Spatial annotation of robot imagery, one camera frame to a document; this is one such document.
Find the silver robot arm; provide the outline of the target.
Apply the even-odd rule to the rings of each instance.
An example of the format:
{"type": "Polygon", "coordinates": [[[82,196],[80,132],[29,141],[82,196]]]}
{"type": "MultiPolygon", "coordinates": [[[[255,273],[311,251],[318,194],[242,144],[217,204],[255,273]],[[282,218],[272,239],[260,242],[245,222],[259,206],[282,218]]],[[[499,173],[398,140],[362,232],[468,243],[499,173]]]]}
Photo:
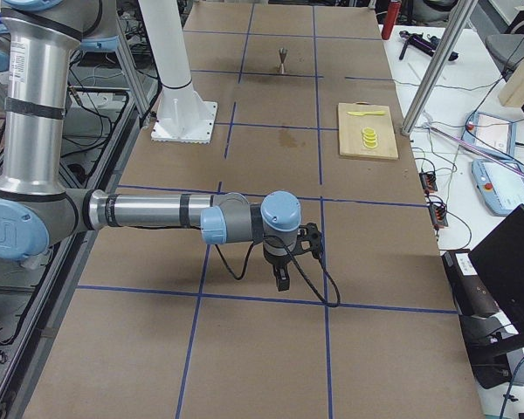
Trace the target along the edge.
{"type": "Polygon", "coordinates": [[[120,44],[113,1],[5,1],[10,74],[4,101],[0,258],[24,261],[78,232],[104,227],[198,229],[207,244],[262,244],[279,291],[298,243],[301,207],[285,191],[253,204],[237,193],[132,196],[68,189],[59,161],[70,58],[120,44]]]}

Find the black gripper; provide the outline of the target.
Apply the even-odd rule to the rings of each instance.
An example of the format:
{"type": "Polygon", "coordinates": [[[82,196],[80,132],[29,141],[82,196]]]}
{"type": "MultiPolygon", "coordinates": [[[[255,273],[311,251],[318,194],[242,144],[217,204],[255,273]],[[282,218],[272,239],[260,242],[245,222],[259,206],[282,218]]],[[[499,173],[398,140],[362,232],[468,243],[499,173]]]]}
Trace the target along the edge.
{"type": "Polygon", "coordinates": [[[290,276],[287,266],[292,262],[292,257],[284,248],[277,248],[270,244],[263,244],[263,254],[265,260],[272,266],[277,291],[288,291],[290,288],[290,276]]]}

